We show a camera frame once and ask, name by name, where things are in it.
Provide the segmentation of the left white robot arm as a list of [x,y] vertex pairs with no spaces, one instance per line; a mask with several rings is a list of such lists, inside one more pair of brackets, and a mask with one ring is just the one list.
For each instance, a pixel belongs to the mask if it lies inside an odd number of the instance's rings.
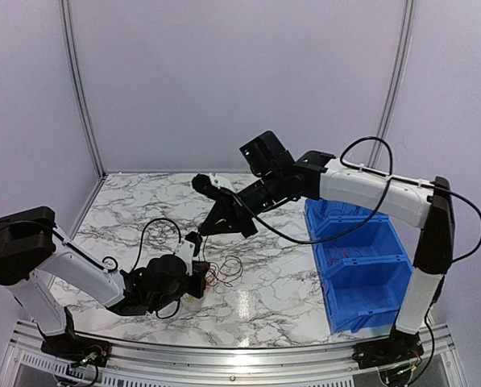
[[179,236],[176,250],[152,258],[144,267],[109,268],[78,247],[55,222],[47,206],[0,218],[0,286],[11,291],[56,350],[68,359],[84,351],[72,332],[72,318],[54,298],[41,272],[78,288],[119,316],[158,314],[184,295],[202,298],[209,263],[197,258],[201,239]]

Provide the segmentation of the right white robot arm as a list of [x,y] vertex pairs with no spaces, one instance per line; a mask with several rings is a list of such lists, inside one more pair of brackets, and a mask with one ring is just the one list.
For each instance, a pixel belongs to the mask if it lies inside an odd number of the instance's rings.
[[413,347],[453,262],[454,216],[446,179],[407,179],[309,151],[294,158],[271,131],[241,147],[255,180],[235,189],[200,174],[214,202],[203,236],[257,231],[262,213],[305,200],[305,223],[334,333],[390,326],[381,345],[398,361]]

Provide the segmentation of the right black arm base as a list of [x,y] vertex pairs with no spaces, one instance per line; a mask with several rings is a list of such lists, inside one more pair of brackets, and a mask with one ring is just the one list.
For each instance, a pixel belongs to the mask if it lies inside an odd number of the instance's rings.
[[355,344],[352,360],[360,369],[366,369],[416,359],[423,354],[418,332],[411,335],[393,327],[386,338]]

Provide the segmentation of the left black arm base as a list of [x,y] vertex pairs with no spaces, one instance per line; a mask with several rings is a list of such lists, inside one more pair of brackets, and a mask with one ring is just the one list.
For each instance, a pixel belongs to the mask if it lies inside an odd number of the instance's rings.
[[109,359],[111,344],[108,341],[77,335],[74,325],[68,320],[64,332],[59,335],[46,335],[39,331],[43,338],[43,353],[80,363],[87,356],[94,354],[93,363],[104,367]]

